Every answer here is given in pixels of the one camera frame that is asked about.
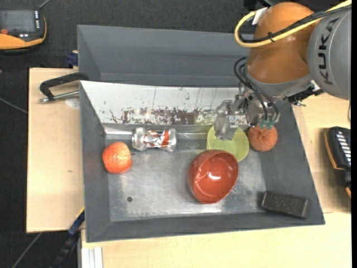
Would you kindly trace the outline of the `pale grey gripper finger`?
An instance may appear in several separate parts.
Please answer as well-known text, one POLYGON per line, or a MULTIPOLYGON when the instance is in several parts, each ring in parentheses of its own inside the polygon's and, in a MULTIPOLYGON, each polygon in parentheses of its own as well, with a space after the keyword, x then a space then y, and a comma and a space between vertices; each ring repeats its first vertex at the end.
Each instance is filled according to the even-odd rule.
POLYGON ((215 137, 218 140, 232 140, 238 125, 229 121, 227 116, 217 116, 214 122, 215 137))
POLYGON ((217 116, 226 117, 232 115, 233 112, 231 108, 232 103, 233 101, 230 99, 223 100, 222 103, 216 109, 217 116))

